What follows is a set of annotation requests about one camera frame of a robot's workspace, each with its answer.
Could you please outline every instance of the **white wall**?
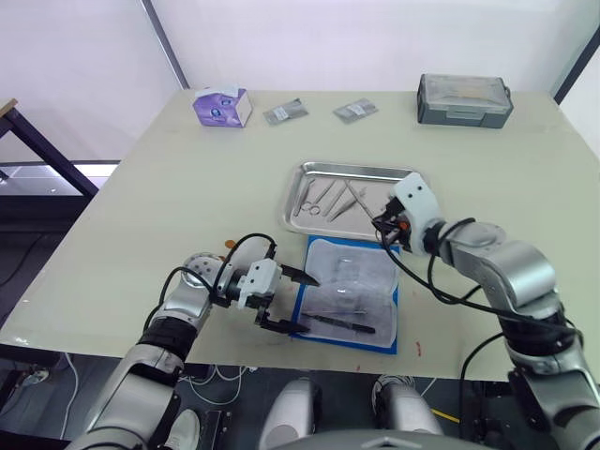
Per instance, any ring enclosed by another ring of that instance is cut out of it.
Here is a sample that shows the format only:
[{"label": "white wall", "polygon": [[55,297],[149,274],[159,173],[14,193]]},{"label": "white wall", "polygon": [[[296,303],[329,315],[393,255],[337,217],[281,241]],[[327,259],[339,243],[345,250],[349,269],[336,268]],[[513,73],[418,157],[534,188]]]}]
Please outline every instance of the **white wall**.
[{"label": "white wall", "polygon": [[[2,1],[0,18],[0,98],[67,158],[122,158],[177,89],[136,0]],[[0,140],[0,161],[35,159]]]},{"label": "white wall", "polygon": [[598,0],[154,0],[193,87],[413,90],[422,72],[558,89]]},{"label": "white wall", "polygon": [[564,115],[600,158],[600,50],[561,103]]}]

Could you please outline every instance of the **gray plastic box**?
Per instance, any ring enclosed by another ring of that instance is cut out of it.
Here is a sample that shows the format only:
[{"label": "gray plastic box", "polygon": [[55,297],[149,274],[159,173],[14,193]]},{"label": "gray plastic box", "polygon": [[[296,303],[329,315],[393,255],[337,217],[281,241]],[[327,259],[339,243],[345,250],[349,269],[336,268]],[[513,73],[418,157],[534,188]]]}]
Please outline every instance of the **gray plastic box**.
[{"label": "gray plastic box", "polygon": [[513,111],[500,77],[424,73],[416,97],[420,124],[502,128]]}]

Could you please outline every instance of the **purple tissue box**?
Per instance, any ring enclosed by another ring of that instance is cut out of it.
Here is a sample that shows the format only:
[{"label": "purple tissue box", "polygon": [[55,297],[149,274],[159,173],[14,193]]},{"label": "purple tissue box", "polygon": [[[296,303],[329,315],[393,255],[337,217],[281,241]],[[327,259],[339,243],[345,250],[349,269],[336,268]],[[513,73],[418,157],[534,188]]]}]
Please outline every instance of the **purple tissue box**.
[{"label": "purple tissue box", "polygon": [[242,128],[252,113],[248,92],[237,87],[203,89],[193,107],[200,123],[209,127]]}]

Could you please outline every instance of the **stainless steel tray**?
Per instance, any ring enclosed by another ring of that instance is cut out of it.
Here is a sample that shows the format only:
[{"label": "stainless steel tray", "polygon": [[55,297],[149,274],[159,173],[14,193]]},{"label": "stainless steel tray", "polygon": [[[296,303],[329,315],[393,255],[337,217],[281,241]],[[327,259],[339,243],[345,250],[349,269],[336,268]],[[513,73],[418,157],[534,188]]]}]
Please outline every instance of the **stainless steel tray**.
[{"label": "stainless steel tray", "polygon": [[[365,190],[363,202],[373,215],[378,216],[389,201],[391,186],[411,172],[409,169],[305,162],[293,173],[283,204],[283,224],[289,230],[298,233],[375,241],[375,229],[370,223],[370,218],[357,203],[333,221],[329,221],[339,207],[354,198],[347,188],[329,214],[325,215],[327,207],[345,187],[344,180],[348,180],[356,192]],[[333,186],[326,191],[332,181]],[[326,193],[317,203],[318,209],[311,210],[309,204],[317,200],[324,191]]]}]

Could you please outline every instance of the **table surface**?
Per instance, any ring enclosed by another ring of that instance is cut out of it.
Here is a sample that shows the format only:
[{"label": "table surface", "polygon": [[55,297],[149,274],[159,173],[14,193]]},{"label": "table surface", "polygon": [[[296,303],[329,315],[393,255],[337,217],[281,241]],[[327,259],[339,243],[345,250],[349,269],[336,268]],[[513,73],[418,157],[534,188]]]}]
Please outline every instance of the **table surface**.
[{"label": "table surface", "polygon": [[0,98],[0,117],[8,113],[17,105],[17,100],[14,98]]},{"label": "table surface", "polygon": [[[267,125],[263,111],[297,97],[308,116]],[[361,97],[379,111],[351,125],[332,114]],[[515,93],[503,129],[419,125],[412,92],[267,91],[250,93],[246,128],[202,127],[193,98],[176,94],[140,138],[22,296],[0,342],[123,356],[169,271],[197,251],[225,254],[224,242],[246,233],[273,235],[277,259],[301,267],[307,237],[279,222],[285,190],[300,163],[332,161],[415,169],[448,219],[493,222],[539,247],[600,376],[598,160],[550,97]],[[403,258],[425,273],[425,259]],[[453,293],[472,286],[441,263],[436,280]],[[396,355],[293,339],[253,324],[254,310],[214,307],[188,361],[456,378],[473,347],[499,331],[494,317],[436,303],[404,275],[400,289]],[[295,294],[282,283],[280,317],[291,315]],[[503,380],[510,367],[498,341],[469,376]]]}]

